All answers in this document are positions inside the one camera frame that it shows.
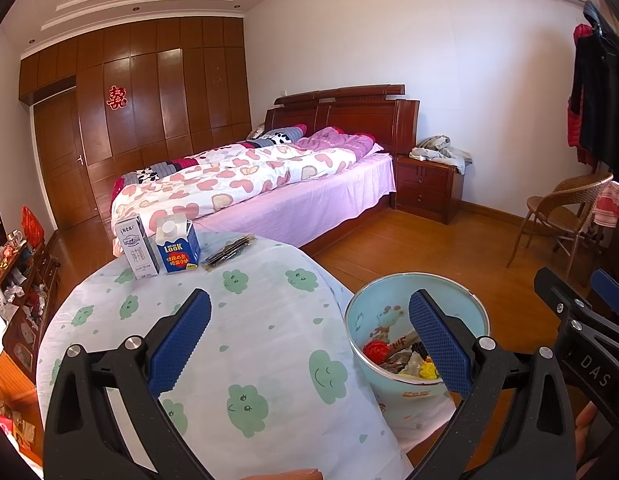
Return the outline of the yellow plastic bag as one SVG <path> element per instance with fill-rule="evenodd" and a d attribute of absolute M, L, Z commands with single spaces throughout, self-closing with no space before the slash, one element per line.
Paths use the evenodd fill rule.
<path fill-rule="evenodd" d="M 418 375 L 425 380 L 436 380 L 441 378 L 439 371 L 437 370 L 431 356 L 427 356 L 425 360 L 420 364 Z"/>

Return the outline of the red plastic bag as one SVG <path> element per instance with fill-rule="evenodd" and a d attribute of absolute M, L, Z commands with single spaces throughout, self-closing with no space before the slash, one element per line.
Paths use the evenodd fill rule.
<path fill-rule="evenodd" d="M 375 363 L 375 365 L 383 364 L 390 355 L 390 345 L 380 339 L 372 339 L 364 345 L 364 356 Z"/>

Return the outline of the light blue trash bucket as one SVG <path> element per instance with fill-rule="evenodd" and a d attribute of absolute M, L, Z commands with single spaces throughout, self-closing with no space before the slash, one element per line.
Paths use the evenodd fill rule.
<path fill-rule="evenodd" d="M 410 332 L 409 300 L 419 289 L 426 290 L 445 314 L 465 322 L 473 335 L 491 333 L 479 298 L 450 278 L 398 273 L 378 278 L 356 292 L 344 312 L 347 335 L 387 423 L 405 439 L 444 425 L 454 413 L 454 401 L 440 379 L 410 379 L 383 370 L 364 355 L 364 345 L 375 339 L 391 344 Z"/>

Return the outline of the red striped towel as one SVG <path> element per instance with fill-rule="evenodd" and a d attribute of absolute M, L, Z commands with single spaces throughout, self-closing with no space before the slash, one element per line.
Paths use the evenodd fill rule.
<path fill-rule="evenodd" d="M 619 182 L 611 181 L 602 190 L 593 207 L 597 226 L 614 229 L 619 222 Z"/>

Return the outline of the brown wicker folding chair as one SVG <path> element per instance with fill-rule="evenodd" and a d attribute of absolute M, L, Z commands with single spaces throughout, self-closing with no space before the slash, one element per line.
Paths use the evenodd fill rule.
<path fill-rule="evenodd" d="M 603 235 L 601 228 L 594 227 L 594 206 L 612 180 L 611 172 L 585 174 L 561 181 L 545 196 L 529 197 L 526 201 L 527 214 L 513 244 L 507 268 L 515 261 L 522 237 L 529 237 L 526 246 L 530 246 L 540 226 L 541 235 L 555 241 L 552 251 L 561 250 L 567 255 L 564 277 L 569 278 L 579 248 L 600 248 Z"/>

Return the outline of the cluttered wooden side cabinet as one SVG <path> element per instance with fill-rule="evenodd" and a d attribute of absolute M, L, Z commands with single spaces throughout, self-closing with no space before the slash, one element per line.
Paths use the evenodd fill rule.
<path fill-rule="evenodd" d="M 0 214 L 0 424 L 36 469 L 42 465 L 44 440 L 36 374 L 59 267 L 28 208 L 22 210 L 21 229 L 11 232 Z"/>

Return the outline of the cloud-print white tablecloth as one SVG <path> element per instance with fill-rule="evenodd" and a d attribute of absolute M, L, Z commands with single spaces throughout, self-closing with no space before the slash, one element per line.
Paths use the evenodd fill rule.
<path fill-rule="evenodd" d="M 46 419 L 66 349 L 117 348 L 146 335 L 191 292 L 212 317 L 160 404 L 210 479 L 307 469 L 323 479 L 404 479 L 408 451 L 433 431 L 394 434 L 356 358 L 343 318 L 351 292 L 300 249 L 260 238 L 214 270 L 137 278 L 118 258 L 78 285 L 40 346 Z M 134 461 L 151 464 L 124 402 L 108 390 Z"/>

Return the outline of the white grey milk carton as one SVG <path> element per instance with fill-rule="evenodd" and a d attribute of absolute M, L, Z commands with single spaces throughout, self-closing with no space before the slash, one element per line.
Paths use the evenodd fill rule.
<path fill-rule="evenodd" d="M 157 276 L 158 263 L 140 217 L 120 220 L 115 225 L 115 233 L 134 277 L 140 280 Z"/>

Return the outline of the wooden nightstand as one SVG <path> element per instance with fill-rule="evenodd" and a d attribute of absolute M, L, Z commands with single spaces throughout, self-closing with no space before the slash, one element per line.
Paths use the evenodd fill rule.
<path fill-rule="evenodd" d="M 397 156 L 394 170 L 395 209 L 443 224 L 451 223 L 460 208 L 465 182 L 455 167 Z"/>

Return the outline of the blue Look milk carton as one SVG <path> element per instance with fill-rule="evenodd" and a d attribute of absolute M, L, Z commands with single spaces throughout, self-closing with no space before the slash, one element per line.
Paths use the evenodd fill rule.
<path fill-rule="evenodd" d="M 183 212 L 157 220 L 155 244 L 167 273 L 198 267 L 200 244 L 192 221 Z"/>

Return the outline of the dark clear snack packet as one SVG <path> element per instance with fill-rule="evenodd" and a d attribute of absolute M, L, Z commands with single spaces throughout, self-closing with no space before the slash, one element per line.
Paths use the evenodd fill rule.
<path fill-rule="evenodd" d="M 210 270 L 239 256 L 255 242 L 252 234 L 204 232 L 201 246 L 201 268 Z"/>

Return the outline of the heart-print white duvet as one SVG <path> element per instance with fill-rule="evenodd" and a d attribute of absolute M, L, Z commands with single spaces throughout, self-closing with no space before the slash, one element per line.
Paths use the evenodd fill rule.
<path fill-rule="evenodd" d="M 150 235 L 157 220 L 183 212 L 195 220 L 288 184 L 332 177 L 356 164 L 343 148 L 311 151 L 293 143 L 269 148 L 231 144 L 195 157 L 195 164 L 149 183 L 127 184 L 113 200 L 111 223 L 139 216 Z"/>

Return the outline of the wooden bed with headboard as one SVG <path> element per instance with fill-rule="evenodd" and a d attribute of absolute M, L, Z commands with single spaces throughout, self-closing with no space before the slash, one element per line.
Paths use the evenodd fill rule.
<path fill-rule="evenodd" d="M 184 214 L 200 230 L 295 247 L 349 232 L 395 193 L 393 162 L 415 145 L 419 107 L 401 84 L 277 99 L 258 136 L 125 174 L 111 223 L 138 218 L 152 235 Z"/>

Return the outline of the brown wooden wardrobe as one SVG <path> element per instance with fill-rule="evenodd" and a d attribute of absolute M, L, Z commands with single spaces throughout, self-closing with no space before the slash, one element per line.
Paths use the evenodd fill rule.
<path fill-rule="evenodd" d="M 115 84 L 127 105 L 105 104 Z M 131 170 L 246 138 L 252 129 L 241 18 L 163 18 L 88 32 L 24 58 L 47 198 L 60 230 L 111 217 Z"/>

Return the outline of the cow-print striped pillow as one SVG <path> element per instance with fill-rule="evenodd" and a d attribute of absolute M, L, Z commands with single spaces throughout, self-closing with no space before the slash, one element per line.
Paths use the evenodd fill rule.
<path fill-rule="evenodd" d="M 241 142 L 246 148 L 269 148 L 273 145 L 291 144 L 302 139 L 307 131 L 303 124 L 291 127 L 282 127 L 253 133 L 248 139 Z"/>

